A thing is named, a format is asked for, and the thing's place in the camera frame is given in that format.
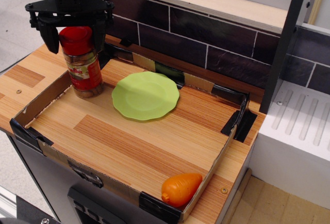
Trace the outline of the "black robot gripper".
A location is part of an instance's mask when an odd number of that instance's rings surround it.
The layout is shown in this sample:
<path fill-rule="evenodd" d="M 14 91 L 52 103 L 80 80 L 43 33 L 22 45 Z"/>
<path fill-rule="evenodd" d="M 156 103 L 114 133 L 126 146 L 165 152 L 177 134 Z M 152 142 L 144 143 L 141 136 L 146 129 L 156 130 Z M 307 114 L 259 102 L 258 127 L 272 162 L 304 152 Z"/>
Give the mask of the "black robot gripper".
<path fill-rule="evenodd" d="M 56 27 L 91 26 L 97 52 L 104 48 L 106 24 L 113 22 L 114 4 L 104 0 L 41 0 L 25 5 L 32 28 L 39 29 L 48 50 L 59 52 Z"/>

